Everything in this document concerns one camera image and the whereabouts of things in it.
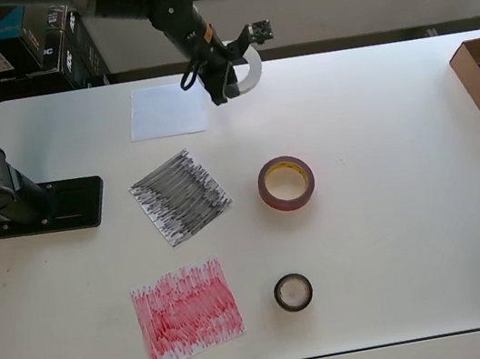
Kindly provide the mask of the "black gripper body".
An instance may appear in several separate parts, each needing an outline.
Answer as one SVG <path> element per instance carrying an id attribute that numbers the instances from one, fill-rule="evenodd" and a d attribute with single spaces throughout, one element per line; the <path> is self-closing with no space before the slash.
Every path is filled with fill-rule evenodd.
<path id="1" fill-rule="evenodd" d="M 198 75 L 203 87 L 208 86 L 217 73 L 225 71 L 228 63 L 225 52 L 225 45 L 219 38 L 212 39 L 210 43 L 203 41 L 199 46 L 197 59 L 201 66 Z"/>

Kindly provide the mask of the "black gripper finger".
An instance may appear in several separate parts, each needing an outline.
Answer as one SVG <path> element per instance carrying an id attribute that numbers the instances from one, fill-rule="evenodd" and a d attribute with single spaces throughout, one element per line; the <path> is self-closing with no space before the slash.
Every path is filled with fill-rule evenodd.
<path id="1" fill-rule="evenodd" d="M 240 88 L 238 87 L 238 79 L 236 78 L 235 68 L 233 64 L 230 63 L 227 66 L 227 76 L 226 76 L 226 90 L 229 99 L 234 99 L 240 95 Z"/>
<path id="2" fill-rule="evenodd" d="M 226 104 L 228 101 L 225 95 L 226 76 L 223 73 L 203 76 L 206 92 L 211 96 L 211 101 L 215 105 Z"/>

